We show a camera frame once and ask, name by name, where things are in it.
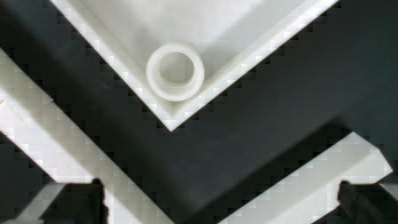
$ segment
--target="dark background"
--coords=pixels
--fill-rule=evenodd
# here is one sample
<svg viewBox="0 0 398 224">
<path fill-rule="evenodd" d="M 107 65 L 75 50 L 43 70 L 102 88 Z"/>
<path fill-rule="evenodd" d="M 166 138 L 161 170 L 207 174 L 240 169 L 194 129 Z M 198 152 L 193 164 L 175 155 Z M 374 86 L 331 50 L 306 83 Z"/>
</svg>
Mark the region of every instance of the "dark background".
<svg viewBox="0 0 398 224">
<path fill-rule="evenodd" d="M 169 133 L 50 1 L 0 0 L 0 47 L 177 223 L 219 222 L 351 131 L 397 167 L 397 11 L 344 0 Z"/>
<path fill-rule="evenodd" d="M 20 214 L 50 180 L 34 161 L 0 134 L 0 223 Z"/>
</svg>

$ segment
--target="black surface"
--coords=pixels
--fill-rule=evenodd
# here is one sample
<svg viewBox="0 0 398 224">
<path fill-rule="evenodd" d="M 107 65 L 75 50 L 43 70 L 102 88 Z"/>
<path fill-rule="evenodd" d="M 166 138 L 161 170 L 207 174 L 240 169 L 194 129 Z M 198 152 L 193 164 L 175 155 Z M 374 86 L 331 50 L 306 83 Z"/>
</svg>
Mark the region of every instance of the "black surface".
<svg viewBox="0 0 398 224">
<path fill-rule="evenodd" d="M 397 10 L 344 0 L 169 133 L 49 1 L 0 1 L 0 47 L 178 223 L 217 222 L 347 130 L 397 164 Z"/>
<path fill-rule="evenodd" d="M 0 134 L 0 223 L 20 215 L 50 180 L 34 161 Z"/>
<path fill-rule="evenodd" d="M 315 221 L 313 224 L 352 224 L 351 218 L 345 214 L 342 206 L 333 212 Z"/>
<path fill-rule="evenodd" d="M 381 184 L 340 185 L 340 204 L 352 224 L 398 223 L 398 201 Z"/>
<path fill-rule="evenodd" d="M 104 184 L 68 184 L 41 216 L 47 224 L 107 224 Z"/>
</svg>

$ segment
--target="circular ring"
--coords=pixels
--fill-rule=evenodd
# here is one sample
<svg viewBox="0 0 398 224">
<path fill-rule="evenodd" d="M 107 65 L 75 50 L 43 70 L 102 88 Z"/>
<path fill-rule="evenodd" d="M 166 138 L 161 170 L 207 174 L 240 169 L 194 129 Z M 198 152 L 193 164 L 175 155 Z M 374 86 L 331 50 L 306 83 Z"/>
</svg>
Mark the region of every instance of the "circular ring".
<svg viewBox="0 0 398 224">
<path fill-rule="evenodd" d="M 161 74 L 161 62 L 173 53 L 182 53 L 194 64 L 194 74 L 184 83 L 171 82 Z M 152 89 L 166 100 L 173 102 L 185 101 L 196 95 L 203 86 L 205 66 L 198 50 L 189 43 L 173 41 L 153 52 L 146 66 L 146 76 Z"/>
</svg>

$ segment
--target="white v-shaped frame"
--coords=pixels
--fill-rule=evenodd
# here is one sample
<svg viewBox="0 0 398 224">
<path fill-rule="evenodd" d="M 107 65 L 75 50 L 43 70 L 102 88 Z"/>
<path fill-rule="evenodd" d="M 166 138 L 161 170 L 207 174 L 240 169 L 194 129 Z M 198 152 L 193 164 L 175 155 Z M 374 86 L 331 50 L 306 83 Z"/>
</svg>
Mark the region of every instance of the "white v-shaped frame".
<svg viewBox="0 0 398 224">
<path fill-rule="evenodd" d="M 2 50 L 0 131 L 57 182 L 102 179 L 111 224 L 173 224 Z M 381 150 L 352 133 L 221 224 L 313 223 L 338 206 L 342 180 L 370 184 L 392 172 Z"/>
<path fill-rule="evenodd" d="M 52 0 L 121 79 L 173 131 L 338 0 Z M 205 84 L 169 102 L 146 80 L 146 63 L 169 41 L 203 57 Z"/>
</svg>

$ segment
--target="white plastic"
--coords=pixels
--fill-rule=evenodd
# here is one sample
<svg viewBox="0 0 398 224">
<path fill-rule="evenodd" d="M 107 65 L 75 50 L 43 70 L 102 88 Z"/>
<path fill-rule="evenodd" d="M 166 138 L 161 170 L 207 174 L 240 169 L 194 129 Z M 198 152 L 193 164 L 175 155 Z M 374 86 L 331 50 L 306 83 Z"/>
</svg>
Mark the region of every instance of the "white plastic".
<svg viewBox="0 0 398 224">
<path fill-rule="evenodd" d="M 171 81 L 161 74 L 164 58 L 175 53 L 182 53 L 194 64 L 194 74 L 184 82 Z M 203 87 L 205 67 L 198 50 L 189 43 L 175 41 L 159 48 L 148 61 L 146 75 L 152 89 L 166 100 L 185 101 L 196 95 Z"/>
<path fill-rule="evenodd" d="M 111 224 L 173 223 L 2 51 L 0 131 L 57 182 L 102 179 Z M 338 206 L 340 181 L 376 183 L 392 171 L 379 149 L 352 133 L 223 224 L 313 223 Z"/>
<path fill-rule="evenodd" d="M 52 0 L 169 130 L 214 100 L 338 0 Z M 198 49 L 205 84 L 182 102 L 146 79 L 153 51 Z"/>
</svg>

